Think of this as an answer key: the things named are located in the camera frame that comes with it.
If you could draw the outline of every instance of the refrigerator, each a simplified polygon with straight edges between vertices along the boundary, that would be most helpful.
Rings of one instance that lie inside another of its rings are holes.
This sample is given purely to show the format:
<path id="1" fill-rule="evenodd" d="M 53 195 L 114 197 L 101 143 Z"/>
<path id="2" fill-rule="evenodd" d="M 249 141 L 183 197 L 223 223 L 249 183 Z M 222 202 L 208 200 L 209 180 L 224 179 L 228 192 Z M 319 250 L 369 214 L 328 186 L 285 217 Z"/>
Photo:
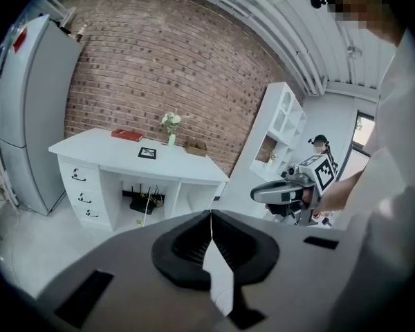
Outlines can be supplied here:
<path id="1" fill-rule="evenodd" d="M 0 154 L 19 205 L 48 215 L 62 198 L 58 160 L 48 148 L 64 139 L 64 114 L 82 46 L 48 15 L 29 21 L 11 46 L 0 79 Z"/>

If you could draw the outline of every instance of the white desk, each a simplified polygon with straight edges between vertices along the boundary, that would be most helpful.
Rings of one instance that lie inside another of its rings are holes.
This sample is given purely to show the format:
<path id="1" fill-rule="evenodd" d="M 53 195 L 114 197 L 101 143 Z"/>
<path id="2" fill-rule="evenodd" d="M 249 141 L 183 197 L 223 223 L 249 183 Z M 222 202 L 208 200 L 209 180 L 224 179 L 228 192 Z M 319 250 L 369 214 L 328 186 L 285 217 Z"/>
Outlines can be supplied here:
<path id="1" fill-rule="evenodd" d="M 138 157 L 141 147 L 157 150 L 156 160 Z M 122 179 L 158 181 L 166 187 L 164 215 L 171 218 L 210 208 L 229 178 L 208 157 L 150 139 L 132 142 L 91 129 L 65 139 L 49 151 L 58 155 L 66 193 L 78 219 L 113 230 L 122 202 Z"/>

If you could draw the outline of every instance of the small plant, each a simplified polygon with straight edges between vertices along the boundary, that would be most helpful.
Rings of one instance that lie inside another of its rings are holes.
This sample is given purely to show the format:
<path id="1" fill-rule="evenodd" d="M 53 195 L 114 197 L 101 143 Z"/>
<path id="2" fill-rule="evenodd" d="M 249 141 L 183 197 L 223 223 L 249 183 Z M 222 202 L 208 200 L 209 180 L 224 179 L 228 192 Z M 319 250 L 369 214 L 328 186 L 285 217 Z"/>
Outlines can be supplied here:
<path id="1" fill-rule="evenodd" d="M 278 157 L 278 155 L 275 153 L 275 149 L 270 150 L 269 156 L 272 161 L 274 161 Z"/>
<path id="2" fill-rule="evenodd" d="M 168 112 L 161 120 L 161 125 L 166 127 L 167 132 L 174 134 L 181 123 L 181 117 L 174 112 Z"/>

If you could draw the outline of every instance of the red brick wall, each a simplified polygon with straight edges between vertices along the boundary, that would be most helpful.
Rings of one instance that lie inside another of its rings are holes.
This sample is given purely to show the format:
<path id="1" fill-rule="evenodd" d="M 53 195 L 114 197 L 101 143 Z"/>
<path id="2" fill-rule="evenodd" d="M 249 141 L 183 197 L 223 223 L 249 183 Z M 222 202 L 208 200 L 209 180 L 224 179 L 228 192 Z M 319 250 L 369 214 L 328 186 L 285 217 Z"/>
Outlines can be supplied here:
<path id="1" fill-rule="evenodd" d="M 66 107 L 66 136 L 94 127 L 167 140 L 164 113 L 188 116 L 176 132 L 206 141 L 226 173 L 236 163 L 266 85 L 304 94 L 247 26 L 204 0 L 60 0 L 87 24 Z M 270 149 L 262 148 L 262 156 Z"/>

